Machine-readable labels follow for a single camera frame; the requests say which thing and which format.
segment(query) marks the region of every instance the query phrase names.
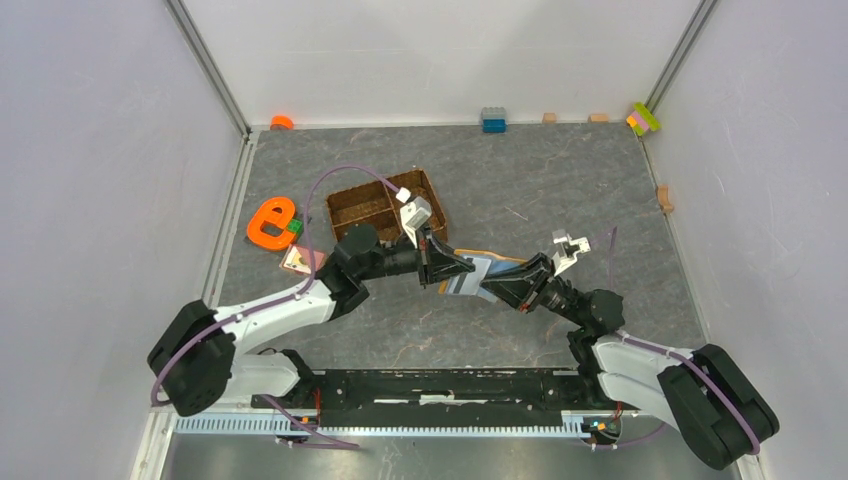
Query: blue lego brick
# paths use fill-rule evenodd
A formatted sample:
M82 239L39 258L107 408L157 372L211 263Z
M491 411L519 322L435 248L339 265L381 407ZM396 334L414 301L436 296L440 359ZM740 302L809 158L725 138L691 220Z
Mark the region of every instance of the blue lego brick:
M483 133L504 133L506 132L506 120L491 119L483 120Z

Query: gray stone floor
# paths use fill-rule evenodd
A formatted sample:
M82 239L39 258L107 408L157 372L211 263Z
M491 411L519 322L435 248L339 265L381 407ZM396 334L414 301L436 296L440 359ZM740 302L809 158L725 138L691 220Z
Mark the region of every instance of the gray stone floor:
M245 231L266 199L301 202L315 179L341 164L394 175L423 168L446 211L454 248L529 258L553 253L565 228L595 249L568 272L583 290L607 285L606 232L618 226L614 288L625 298L628 332L682 347L703 342L671 236L654 195L644 151L624 124L408 127L263 132L258 139L220 304L294 285L281 256L253 246ZM315 246L334 240L325 199L371 181L341 172L318 189L310 212ZM422 290L415 276L370 282L352 314L289 333L269 346L296 349L313 368L573 366L565 333L573 324L539 309L529 315L479 298Z

